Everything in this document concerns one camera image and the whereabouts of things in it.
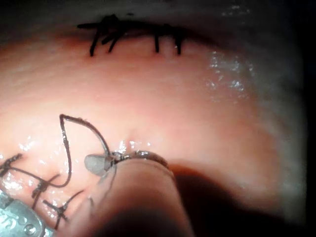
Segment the right arm needle driver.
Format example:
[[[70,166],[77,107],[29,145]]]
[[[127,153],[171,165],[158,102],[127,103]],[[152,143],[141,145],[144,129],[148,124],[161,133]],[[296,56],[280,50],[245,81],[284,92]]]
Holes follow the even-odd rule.
[[[136,151],[133,151],[130,153],[124,153],[124,154],[119,153],[119,152],[111,152],[110,157],[111,157],[110,167],[113,167],[119,162],[129,160],[129,159],[144,159],[144,160],[155,161],[168,169],[168,162],[163,157],[149,151],[136,150]]]

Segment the right arm needle driver jaw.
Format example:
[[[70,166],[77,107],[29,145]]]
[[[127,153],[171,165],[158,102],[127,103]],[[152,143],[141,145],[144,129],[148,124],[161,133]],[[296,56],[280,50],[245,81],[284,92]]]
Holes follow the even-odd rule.
[[[84,158],[85,168],[92,174],[103,176],[111,167],[111,160],[102,154],[89,154]]]

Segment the left arm needle driver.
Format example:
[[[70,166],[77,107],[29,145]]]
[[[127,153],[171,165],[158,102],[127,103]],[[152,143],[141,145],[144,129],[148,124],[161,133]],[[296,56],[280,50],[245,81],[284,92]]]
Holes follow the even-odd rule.
[[[51,237],[54,230],[24,202],[0,193],[0,235],[2,237]]]

